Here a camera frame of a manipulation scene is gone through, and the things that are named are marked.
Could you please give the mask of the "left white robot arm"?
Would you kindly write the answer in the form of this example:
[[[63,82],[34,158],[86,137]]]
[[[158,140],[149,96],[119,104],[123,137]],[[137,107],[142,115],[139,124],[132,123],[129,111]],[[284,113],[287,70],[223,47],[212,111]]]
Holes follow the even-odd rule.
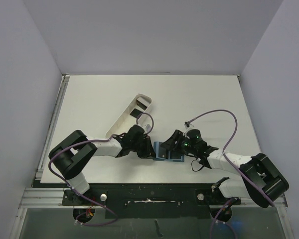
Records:
[[[48,168],[75,191],[74,199],[85,205],[92,197],[82,172],[89,160],[96,156],[119,158],[130,152],[135,152],[139,158],[155,158],[150,136],[137,124],[128,132],[113,134],[108,139],[88,140],[81,130],[76,130],[51,150]]]

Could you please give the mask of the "blue card holder wallet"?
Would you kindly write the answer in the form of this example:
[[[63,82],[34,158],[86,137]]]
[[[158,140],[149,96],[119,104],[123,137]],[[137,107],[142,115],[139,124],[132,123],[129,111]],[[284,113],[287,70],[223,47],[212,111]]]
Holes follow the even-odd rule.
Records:
[[[156,158],[153,159],[155,161],[164,161],[163,158],[162,158],[162,155],[167,150],[161,147],[161,143],[162,142],[155,141],[154,144],[153,144],[153,148],[154,148],[154,151],[156,153]]]

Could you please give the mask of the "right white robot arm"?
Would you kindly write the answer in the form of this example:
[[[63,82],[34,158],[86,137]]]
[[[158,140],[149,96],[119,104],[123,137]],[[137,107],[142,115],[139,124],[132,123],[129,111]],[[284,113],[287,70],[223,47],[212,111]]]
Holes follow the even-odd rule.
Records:
[[[232,197],[250,198],[258,206],[267,208],[290,187],[285,177],[265,154],[243,156],[225,153],[208,145],[202,139],[200,131],[195,128],[186,132],[175,130],[161,147],[170,152],[194,157],[202,167],[240,175],[242,183],[226,179],[215,184],[212,198],[219,204]]]

